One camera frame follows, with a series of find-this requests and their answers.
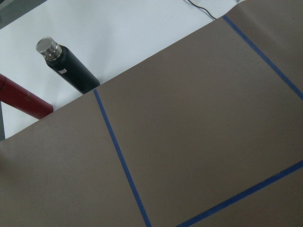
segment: blue painter's tape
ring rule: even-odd
[[[228,200],[225,200],[224,202],[208,209],[207,211],[204,211],[203,213],[198,214],[197,216],[183,222],[182,224],[178,225],[177,227],[188,227],[190,225],[193,225],[194,223],[197,223],[197,222],[205,219],[206,217],[213,215],[214,213],[232,205],[235,202],[238,202],[239,200],[245,198],[246,196],[249,196],[249,195],[255,193],[256,191],[272,184],[273,182],[275,182],[277,180],[280,180],[281,178],[293,173],[294,171],[296,171],[302,167],[303,167],[303,160],[294,164],[293,166],[281,171],[280,173],[273,175],[272,177],[266,179],[265,181],[262,181],[256,185],[252,186],[251,188],[246,189],[245,191],[229,198]]]
[[[287,76],[226,16],[222,18],[232,29],[278,74],[278,76],[303,100],[303,93]]]
[[[150,223],[149,218],[148,218],[148,216],[146,214],[145,208],[144,208],[144,206],[142,204],[142,201],[140,199],[140,196],[139,196],[139,193],[138,193],[138,191],[136,189],[136,186],[134,185],[134,181],[133,181],[132,176],[131,176],[131,174],[130,174],[130,172],[128,170],[128,167],[126,165],[125,159],[124,159],[123,154],[121,152],[121,149],[119,147],[118,141],[117,141],[117,139],[115,137],[114,131],[112,129],[112,126],[110,125],[110,122],[109,122],[109,119],[108,119],[107,114],[105,112],[105,109],[104,109],[104,106],[102,104],[101,98],[100,98],[100,96],[98,94],[98,91],[96,89],[94,89],[94,94],[95,94],[96,100],[98,102],[98,105],[99,105],[100,111],[102,113],[102,116],[104,118],[105,124],[107,126],[108,132],[110,134],[110,137],[111,137],[111,139],[113,141],[113,144],[115,146],[116,152],[117,152],[117,154],[119,156],[122,168],[124,170],[124,173],[126,175],[128,183],[129,183],[129,185],[130,185],[130,187],[132,189],[132,192],[134,194],[134,198],[136,199],[136,202],[137,202],[137,205],[138,205],[139,210],[141,212],[141,215],[143,217],[143,220],[144,220],[144,222],[145,222],[145,224],[146,224],[147,227],[151,227],[151,223]]]

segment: cable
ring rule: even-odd
[[[205,11],[208,13],[208,15],[210,15],[213,19],[215,19],[215,20],[217,19],[217,18],[213,17],[213,16],[210,14],[210,12],[208,12],[207,9],[205,9],[205,8],[203,8],[203,7],[201,7],[201,6],[197,6],[197,5],[194,4],[191,0],[188,0],[188,2],[191,3],[193,6],[196,6],[197,8],[200,8],[200,9],[205,10]]]

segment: white label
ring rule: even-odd
[[[64,74],[64,73],[67,72],[67,70],[66,70],[66,69],[63,69],[63,70],[60,70],[60,71],[58,71],[58,72],[61,73],[61,74]]]

